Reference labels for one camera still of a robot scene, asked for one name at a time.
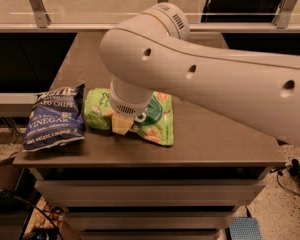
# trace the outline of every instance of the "green chip bag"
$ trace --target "green chip bag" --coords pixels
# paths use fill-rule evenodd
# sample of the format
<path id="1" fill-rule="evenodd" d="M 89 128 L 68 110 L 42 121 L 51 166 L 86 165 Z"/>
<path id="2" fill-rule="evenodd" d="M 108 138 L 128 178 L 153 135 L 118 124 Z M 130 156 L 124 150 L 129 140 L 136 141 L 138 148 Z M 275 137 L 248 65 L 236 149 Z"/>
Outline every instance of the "green chip bag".
<path id="1" fill-rule="evenodd" d="M 84 116 L 91 128 L 111 130 L 111 118 L 114 110 L 110 106 L 109 95 L 110 90 L 105 88 L 96 88 L 89 91 L 85 101 Z M 153 92 L 146 111 L 135 117 L 130 132 L 160 145 L 172 145 L 173 111 L 171 95 Z"/>

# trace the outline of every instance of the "screw hole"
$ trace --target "screw hole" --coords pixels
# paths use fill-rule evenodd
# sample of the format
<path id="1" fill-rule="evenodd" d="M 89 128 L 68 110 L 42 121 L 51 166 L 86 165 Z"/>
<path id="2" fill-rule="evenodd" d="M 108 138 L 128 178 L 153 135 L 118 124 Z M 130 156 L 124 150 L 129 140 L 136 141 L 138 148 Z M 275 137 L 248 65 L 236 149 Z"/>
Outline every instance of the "screw hole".
<path id="1" fill-rule="evenodd" d="M 143 52 L 142 59 L 143 59 L 143 60 L 148 60 L 149 57 L 150 57 L 150 55 L 151 55 L 151 49 L 150 49 L 150 48 L 149 48 L 149 49 L 146 49 L 146 50 Z"/>
<path id="2" fill-rule="evenodd" d="M 294 87 L 295 87 L 295 83 L 294 83 L 293 80 L 287 81 L 282 86 L 281 97 L 282 98 L 287 98 L 287 97 L 293 96 Z"/>
<path id="3" fill-rule="evenodd" d="M 188 74 L 187 74 L 187 78 L 191 79 L 194 75 L 194 73 L 197 70 L 197 66 L 196 65 L 192 65 L 189 69 L 188 69 Z"/>

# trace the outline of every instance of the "floor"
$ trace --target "floor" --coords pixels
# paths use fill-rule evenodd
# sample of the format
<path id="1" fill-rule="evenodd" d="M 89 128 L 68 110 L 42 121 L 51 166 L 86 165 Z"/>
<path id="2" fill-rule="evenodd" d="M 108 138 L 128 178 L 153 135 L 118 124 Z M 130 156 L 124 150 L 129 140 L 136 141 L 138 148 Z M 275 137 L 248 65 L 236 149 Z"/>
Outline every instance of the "floor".
<path id="1" fill-rule="evenodd" d="M 142 8 L 136 8 L 135 3 L 142 2 L 146 8 L 148 4 L 153 4 L 153 1 L 155 0 L 44 0 L 47 11 L 53 12 L 52 18 L 58 23 L 103 23 L 109 20 L 111 23 L 115 23 L 142 10 Z M 198 21 L 204 0 L 172 1 L 186 12 L 190 22 Z M 20 23 L 20 20 L 28 23 L 33 20 L 26 13 L 20 13 L 30 11 L 27 0 L 0 0 L 0 9 L 2 10 L 0 23 Z M 95 15 L 92 13 L 95 10 L 100 11 Z M 300 22 L 300 0 L 297 3 L 292 22 Z M 209 38 L 206 43 L 213 43 L 211 35 Z M 11 138 L 9 130 L 0 128 L 0 159 L 9 157 L 21 148 L 22 138 L 19 138 L 14 145 L 10 144 Z M 280 150 L 287 165 L 291 164 L 292 159 L 298 159 L 300 162 L 299 148 L 283 145 Z M 283 171 L 283 176 L 272 173 L 266 176 L 264 190 L 248 205 L 248 209 L 252 217 L 257 219 L 263 239 L 300 240 L 300 197 L 282 188 L 278 179 L 282 186 L 300 194 L 299 184 L 289 176 L 286 170 Z M 246 208 L 241 207 L 237 211 L 237 216 L 245 217 Z M 221 231 L 216 239 L 225 240 L 224 231 Z"/>

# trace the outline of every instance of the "blue chip bag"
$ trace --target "blue chip bag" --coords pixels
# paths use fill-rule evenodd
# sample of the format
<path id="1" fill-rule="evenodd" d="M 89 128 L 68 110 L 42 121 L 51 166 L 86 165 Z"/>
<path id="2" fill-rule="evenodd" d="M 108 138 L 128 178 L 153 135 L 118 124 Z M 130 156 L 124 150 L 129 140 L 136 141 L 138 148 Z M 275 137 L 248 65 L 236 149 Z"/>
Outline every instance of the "blue chip bag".
<path id="1" fill-rule="evenodd" d="M 41 94 L 29 117 L 23 151 L 37 151 L 83 139 L 83 92 L 82 84 Z"/>

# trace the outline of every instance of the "blue mesh object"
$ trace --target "blue mesh object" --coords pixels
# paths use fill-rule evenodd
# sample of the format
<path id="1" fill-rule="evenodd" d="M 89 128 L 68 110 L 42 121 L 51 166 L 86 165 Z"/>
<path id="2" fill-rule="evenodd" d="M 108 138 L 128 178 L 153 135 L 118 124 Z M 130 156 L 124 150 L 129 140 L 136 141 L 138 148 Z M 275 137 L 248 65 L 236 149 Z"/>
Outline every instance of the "blue mesh object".
<path id="1" fill-rule="evenodd" d="M 254 218 L 236 218 L 229 226 L 231 240 L 262 240 L 258 221 Z"/>

